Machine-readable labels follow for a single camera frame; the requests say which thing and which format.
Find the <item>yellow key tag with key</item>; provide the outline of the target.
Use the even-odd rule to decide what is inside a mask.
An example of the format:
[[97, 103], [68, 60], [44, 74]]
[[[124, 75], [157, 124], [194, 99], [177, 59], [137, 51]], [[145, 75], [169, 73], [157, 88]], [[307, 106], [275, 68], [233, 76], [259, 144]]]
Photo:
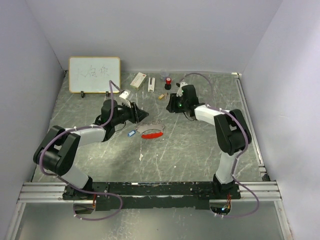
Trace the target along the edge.
[[161, 95], [158, 97], [158, 99], [159, 99], [159, 100], [166, 99], [167, 96], [168, 96], [168, 93], [166, 92], [166, 93], [161, 94]]

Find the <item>blue key tag with key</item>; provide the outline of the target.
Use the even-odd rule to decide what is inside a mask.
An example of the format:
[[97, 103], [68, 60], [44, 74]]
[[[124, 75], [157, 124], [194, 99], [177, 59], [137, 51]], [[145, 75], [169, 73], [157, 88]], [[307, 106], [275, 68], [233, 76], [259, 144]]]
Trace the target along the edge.
[[128, 134], [127, 134], [127, 136], [128, 137], [132, 137], [132, 136], [134, 136], [136, 134], [136, 130], [131, 130]]

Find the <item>metal key organizer red handle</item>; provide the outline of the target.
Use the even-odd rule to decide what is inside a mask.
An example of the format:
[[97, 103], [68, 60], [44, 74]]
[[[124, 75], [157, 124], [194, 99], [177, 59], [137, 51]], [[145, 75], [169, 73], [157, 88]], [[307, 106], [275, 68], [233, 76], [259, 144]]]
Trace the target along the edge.
[[165, 125], [161, 121], [154, 121], [141, 124], [136, 127], [136, 131], [141, 134], [142, 139], [156, 139], [164, 134]]

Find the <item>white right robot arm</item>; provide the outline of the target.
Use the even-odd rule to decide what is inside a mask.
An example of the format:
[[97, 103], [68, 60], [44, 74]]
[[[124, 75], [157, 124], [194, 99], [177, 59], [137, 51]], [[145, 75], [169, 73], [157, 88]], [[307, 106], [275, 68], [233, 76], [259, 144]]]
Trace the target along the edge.
[[182, 82], [177, 86], [178, 91], [170, 94], [166, 110], [183, 113], [191, 120], [202, 121], [215, 128], [221, 155], [212, 180], [212, 193], [216, 198], [223, 199], [237, 190], [235, 171], [238, 160], [252, 141], [247, 123], [241, 110], [224, 110], [200, 103], [193, 85]]

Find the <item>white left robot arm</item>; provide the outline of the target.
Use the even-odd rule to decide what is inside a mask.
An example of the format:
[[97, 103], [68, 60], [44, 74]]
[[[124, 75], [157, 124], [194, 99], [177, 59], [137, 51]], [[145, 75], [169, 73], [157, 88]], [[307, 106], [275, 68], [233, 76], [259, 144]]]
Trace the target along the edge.
[[115, 126], [127, 121], [136, 124], [148, 115], [134, 102], [119, 105], [116, 100], [105, 100], [94, 124], [80, 128], [63, 128], [58, 125], [50, 128], [35, 151], [33, 161], [43, 170], [51, 171], [72, 185], [81, 199], [89, 199], [94, 192], [93, 179], [74, 165], [78, 147], [106, 142], [115, 133]]

